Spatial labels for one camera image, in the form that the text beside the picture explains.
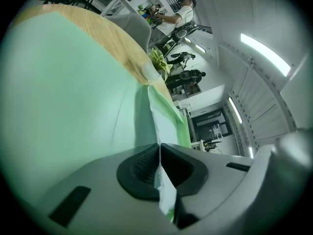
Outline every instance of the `man wearing cap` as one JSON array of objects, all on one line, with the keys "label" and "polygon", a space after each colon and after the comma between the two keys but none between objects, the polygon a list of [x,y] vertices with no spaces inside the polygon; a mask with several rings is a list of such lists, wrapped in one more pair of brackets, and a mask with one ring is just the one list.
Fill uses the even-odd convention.
[{"label": "man wearing cap", "polygon": [[164,16],[160,13],[156,14],[156,17],[163,19],[163,22],[151,32],[148,48],[167,42],[175,28],[181,27],[193,19],[193,8],[196,7],[196,0],[179,1],[181,1],[182,8],[174,15]]}]

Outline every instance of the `gray chair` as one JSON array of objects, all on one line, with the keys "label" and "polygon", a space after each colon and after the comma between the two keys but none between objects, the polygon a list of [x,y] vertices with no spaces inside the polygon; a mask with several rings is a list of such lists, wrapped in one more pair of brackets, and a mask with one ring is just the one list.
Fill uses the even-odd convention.
[{"label": "gray chair", "polygon": [[130,13],[122,16],[106,16],[106,18],[129,34],[148,54],[151,28],[141,15]]}]

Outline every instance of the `potted plant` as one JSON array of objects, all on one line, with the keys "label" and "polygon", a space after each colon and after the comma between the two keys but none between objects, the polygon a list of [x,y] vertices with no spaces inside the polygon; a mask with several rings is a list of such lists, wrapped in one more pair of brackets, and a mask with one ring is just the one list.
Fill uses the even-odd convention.
[{"label": "potted plant", "polygon": [[173,65],[166,63],[162,52],[157,47],[152,48],[152,52],[149,53],[149,57],[157,71],[164,71],[164,81],[166,81]]}]

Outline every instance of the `man's arm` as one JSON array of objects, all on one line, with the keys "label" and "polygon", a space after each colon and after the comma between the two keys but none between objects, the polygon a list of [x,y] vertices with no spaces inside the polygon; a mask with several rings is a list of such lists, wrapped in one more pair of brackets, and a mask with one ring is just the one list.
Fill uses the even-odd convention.
[{"label": "man's arm", "polygon": [[169,17],[169,16],[164,16],[160,13],[157,13],[156,17],[161,18],[164,21],[166,21],[167,23],[171,23],[171,24],[177,24],[181,20],[181,16],[179,14],[176,14],[172,17]]}]

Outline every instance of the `round table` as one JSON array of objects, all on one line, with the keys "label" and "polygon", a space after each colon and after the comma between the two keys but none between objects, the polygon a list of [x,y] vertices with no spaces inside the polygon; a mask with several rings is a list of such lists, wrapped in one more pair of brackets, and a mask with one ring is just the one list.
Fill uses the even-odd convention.
[{"label": "round table", "polygon": [[141,84],[152,84],[170,103],[171,96],[164,81],[147,81],[141,73],[141,67],[149,61],[143,49],[124,30],[108,19],[80,7],[63,4],[44,4],[29,8],[19,13],[12,26],[48,12],[59,12],[71,20],[97,43],[105,48],[125,69],[129,71]]}]

